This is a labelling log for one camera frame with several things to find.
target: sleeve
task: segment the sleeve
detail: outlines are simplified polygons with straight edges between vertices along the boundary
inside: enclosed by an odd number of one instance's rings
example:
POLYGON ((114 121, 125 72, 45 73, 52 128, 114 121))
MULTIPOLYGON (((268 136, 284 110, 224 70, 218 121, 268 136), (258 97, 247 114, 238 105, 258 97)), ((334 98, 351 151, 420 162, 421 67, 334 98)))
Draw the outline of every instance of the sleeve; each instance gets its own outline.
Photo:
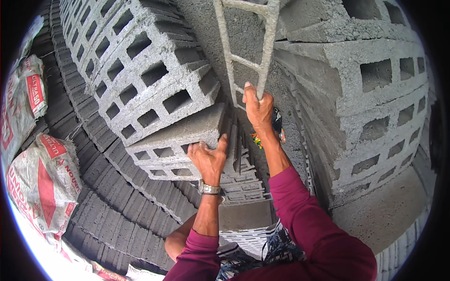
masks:
POLYGON ((332 222, 294 167, 270 178, 269 184, 276 214, 294 243, 305 251, 310 266, 340 280, 375 279, 372 250, 332 222))
POLYGON ((200 235, 191 229, 186 247, 164 280, 215 280, 221 262, 218 247, 219 237, 200 235))

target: concrete ladder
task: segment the concrete ladder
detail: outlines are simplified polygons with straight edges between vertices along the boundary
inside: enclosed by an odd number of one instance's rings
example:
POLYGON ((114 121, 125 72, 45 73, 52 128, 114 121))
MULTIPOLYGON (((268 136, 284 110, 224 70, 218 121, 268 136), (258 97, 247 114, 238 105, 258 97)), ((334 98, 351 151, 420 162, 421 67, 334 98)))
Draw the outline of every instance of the concrete ladder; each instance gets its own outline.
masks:
POLYGON ((216 10, 217 22, 219 24, 220 37, 222 39, 222 45, 224 48, 225 63, 228 72, 229 87, 231 90, 231 96, 233 98, 233 104, 235 107, 245 110, 245 108, 238 104, 236 98, 236 90, 244 94, 244 90, 236 85, 234 82, 233 74, 233 63, 236 61, 241 63, 256 72, 258 72, 258 88, 256 91, 256 96, 259 100, 262 99, 262 94, 264 92, 264 87, 267 80, 267 72, 269 72, 270 57, 272 55, 275 31, 277 27, 280 0, 268 0, 266 5, 255 4, 242 0, 214 0, 214 9, 216 10), (248 61, 240 56, 231 53, 230 42, 228 40, 228 32, 226 28, 224 7, 238 8, 260 14, 265 17, 265 34, 264 34, 264 44, 261 64, 256 64, 254 62, 248 61))

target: metal watch band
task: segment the metal watch band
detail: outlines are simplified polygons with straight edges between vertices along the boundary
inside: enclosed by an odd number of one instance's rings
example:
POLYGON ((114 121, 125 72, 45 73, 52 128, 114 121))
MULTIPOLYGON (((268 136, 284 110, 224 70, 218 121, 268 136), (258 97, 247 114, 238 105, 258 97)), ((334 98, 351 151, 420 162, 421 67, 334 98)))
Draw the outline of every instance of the metal watch band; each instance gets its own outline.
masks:
POLYGON ((221 192, 221 187, 217 186, 211 186, 211 185, 207 185, 203 182, 203 179, 200 180, 199 185, 198 185, 198 191, 201 194, 219 194, 221 192))

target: hand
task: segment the hand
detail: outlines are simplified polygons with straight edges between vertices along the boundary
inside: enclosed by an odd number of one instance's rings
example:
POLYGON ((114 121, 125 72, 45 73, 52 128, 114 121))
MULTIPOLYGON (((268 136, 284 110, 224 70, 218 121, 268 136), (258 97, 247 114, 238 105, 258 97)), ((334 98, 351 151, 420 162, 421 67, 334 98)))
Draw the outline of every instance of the hand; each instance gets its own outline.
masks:
POLYGON ((188 157, 197 167, 207 185, 219 186, 220 184, 226 159, 227 138, 227 135, 223 134, 219 139, 217 149, 214 150, 209 149, 203 141, 190 144, 188 147, 188 157))
POLYGON ((272 130, 274 98, 269 93, 264 92, 262 100, 258 100, 255 87, 250 82, 246 82, 242 102, 246 105, 247 118, 256 133, 267 129, 272 130))

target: cement bag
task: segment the cement bag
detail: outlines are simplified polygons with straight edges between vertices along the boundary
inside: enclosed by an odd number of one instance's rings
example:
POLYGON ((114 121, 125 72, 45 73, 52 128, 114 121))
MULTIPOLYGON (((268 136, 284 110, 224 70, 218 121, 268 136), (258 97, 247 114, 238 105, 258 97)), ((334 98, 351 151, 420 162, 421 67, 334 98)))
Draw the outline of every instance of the cement bag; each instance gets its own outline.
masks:
POLYGON ((31 111, 37 119, 47 112, 47 95, 44 85, 44 64, 35 54, 20 64, 20 79, 27 84, 31 111))
POLYGON ((6 173, 22 143, 36 126, 20 68, 12 71, 1 103, 1 168, 6 173))
POLYGON ((12 162, 6 184, 19 212, 60 252, 61 235, 81 191, 72 142, 38 134, 30 147, 12 162))

